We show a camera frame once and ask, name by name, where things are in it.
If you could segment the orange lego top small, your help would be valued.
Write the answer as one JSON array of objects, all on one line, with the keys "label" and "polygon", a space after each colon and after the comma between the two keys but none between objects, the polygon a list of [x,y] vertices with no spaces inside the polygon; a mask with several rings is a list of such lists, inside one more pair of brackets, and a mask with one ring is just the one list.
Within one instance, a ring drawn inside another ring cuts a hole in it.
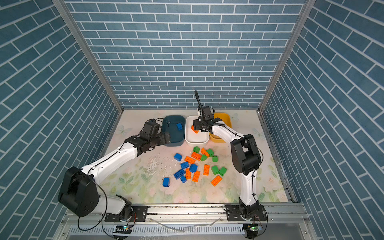
[{"label": "orange lego top small", "polygon": [[201,153],[207,156],[208,158],[210,157],[210,154],[205,149],[201,149]]}]

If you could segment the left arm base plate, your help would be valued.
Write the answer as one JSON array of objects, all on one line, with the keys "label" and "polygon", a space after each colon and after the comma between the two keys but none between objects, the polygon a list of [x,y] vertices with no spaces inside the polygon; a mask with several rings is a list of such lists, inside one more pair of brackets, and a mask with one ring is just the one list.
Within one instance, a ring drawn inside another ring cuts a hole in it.
[{"label": "left arm base plate", "polygon": [[106,214],[105,222],[109,223],[128,223],[144,222],[148,213],[148,206],[130,206],[122,210],[119,214]]}]

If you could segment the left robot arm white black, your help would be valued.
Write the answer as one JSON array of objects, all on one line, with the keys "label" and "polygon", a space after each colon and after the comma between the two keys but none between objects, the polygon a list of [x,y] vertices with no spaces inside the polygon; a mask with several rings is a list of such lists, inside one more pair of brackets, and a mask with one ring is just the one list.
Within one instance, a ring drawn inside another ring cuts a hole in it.
[{"label": "left robot arm white black", "polygon": [[68,169],[59,191],[59,203],[79,218],[89,214],[111,214],[121,222],[130,220],[132,203],[122,196],[108,196],[101,182],[125,163],[170,141],[170,133],[163,131],[157,120],[146,121],[137,135],[125,139],[111,153],[82,168]]}]

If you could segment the orange lego horizontal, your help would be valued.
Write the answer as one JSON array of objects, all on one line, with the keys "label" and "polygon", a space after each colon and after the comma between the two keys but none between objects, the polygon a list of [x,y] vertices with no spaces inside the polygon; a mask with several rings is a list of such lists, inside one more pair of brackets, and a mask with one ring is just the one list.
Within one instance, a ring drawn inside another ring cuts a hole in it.
[{"label": "orange lego horizontal", "polygon": [[191,126],[191,129],[192,129],[192,131],[195,132],[196,134],[199,133],[199,131],[197,131],[197,130],[194,129],[194,126],[193,126],[193,125]]}]

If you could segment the long blue lego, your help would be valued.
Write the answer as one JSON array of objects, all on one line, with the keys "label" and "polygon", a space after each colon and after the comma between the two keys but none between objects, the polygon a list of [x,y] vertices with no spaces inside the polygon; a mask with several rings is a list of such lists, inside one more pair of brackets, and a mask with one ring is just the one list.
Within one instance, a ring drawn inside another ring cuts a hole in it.
[{"label": "long blue lego", "polygon": [[176,180],[180,179],[181,176],[184,176],[186,174],[185,170],[184,169],[180,169],[179,171],[177,171],[175,174],[174,174],[174,177]]}]

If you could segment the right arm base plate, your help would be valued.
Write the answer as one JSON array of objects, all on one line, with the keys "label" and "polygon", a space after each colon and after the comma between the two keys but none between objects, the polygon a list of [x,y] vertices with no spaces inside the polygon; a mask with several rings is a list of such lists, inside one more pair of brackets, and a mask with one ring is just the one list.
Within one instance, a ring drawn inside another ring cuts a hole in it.
[{"label": "right arm base plate", "polygon": [[261,204],[245,205],[224,205],[223,209],[229,222],[239,221],[266,221],[267,211]]}]

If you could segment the blue lego with hole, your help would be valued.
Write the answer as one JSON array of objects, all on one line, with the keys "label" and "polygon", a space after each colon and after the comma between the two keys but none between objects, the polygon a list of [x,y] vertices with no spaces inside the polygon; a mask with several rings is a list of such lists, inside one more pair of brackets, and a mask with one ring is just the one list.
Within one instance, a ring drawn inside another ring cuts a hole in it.
[{"label": "blue lego with hole", "polygon": [[177,126],[179,131],[183,130],[183,125],[181,123],[177,123],[176,126]]}]

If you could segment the orange lego long top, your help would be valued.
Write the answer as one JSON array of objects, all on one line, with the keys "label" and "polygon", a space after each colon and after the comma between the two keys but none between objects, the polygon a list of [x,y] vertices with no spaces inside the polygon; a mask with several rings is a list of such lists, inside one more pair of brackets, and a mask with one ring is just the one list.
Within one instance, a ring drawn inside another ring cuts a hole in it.
[{"label": "orange lego long top", "polygon": [[191,157],[200,161],[202,158],[202,155],[200,155],[199,153],[196,153],[196,152],[192,152]]}]

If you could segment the blue lego square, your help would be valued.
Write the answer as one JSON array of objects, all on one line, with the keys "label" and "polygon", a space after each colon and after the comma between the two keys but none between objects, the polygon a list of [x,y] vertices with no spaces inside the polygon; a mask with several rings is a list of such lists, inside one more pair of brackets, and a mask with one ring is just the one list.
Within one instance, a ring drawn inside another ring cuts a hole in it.
[{"label": "blue lego square", "polygon": [[177,160],[178,162],[180,162],[183,159],[183,157],[180,154],[176,153],[174,155],[174,159]]}]

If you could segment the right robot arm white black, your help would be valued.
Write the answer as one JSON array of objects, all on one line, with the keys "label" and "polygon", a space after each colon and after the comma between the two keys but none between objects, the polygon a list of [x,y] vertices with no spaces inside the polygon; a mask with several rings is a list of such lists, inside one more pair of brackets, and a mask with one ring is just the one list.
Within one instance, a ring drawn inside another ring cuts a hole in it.
[{"label": "right robot arm white black", "polygon": [[238,173],[242,174],[239,209],[242,215],[260,208],[256,195],[256,172],[262,163],[262,155],[253,135],[240,134],[228,127],[220,118],[214,117],[213,109],[198,107],[198,118],[193,120],[195,130],[210,132],[230,144],[232,162]]}]

